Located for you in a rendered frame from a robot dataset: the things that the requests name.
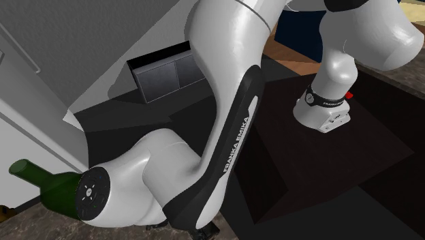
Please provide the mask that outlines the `dark robot stand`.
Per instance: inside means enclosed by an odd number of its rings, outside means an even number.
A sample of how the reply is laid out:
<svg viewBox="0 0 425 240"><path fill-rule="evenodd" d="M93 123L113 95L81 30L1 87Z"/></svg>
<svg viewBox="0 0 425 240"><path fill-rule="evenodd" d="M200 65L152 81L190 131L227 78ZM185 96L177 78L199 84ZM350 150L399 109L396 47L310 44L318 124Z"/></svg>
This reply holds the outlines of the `dark robot stand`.
<svg viewBox="0 0 425 240"><path fill-rule="evenodd" d="M292 110L311 83L266 84L221 212L239 240L425 240L425 100L361 73L350 121Z"/></svg>

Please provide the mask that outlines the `green glass bottle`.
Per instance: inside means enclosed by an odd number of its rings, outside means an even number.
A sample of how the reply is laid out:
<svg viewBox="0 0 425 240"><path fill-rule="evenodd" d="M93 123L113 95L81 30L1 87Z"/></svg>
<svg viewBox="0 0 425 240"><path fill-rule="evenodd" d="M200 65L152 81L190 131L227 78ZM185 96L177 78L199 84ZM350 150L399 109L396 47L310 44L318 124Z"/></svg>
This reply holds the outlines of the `green glass bottle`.
<svg viewBox="0 0 425 240"><path fill-rule="evenodd" d="M81 174L62 172L52 174L28 159L21 159L9 167L9 173L40 189L40 200L50 211L79 220L75 204L76 188Z"/></svg>

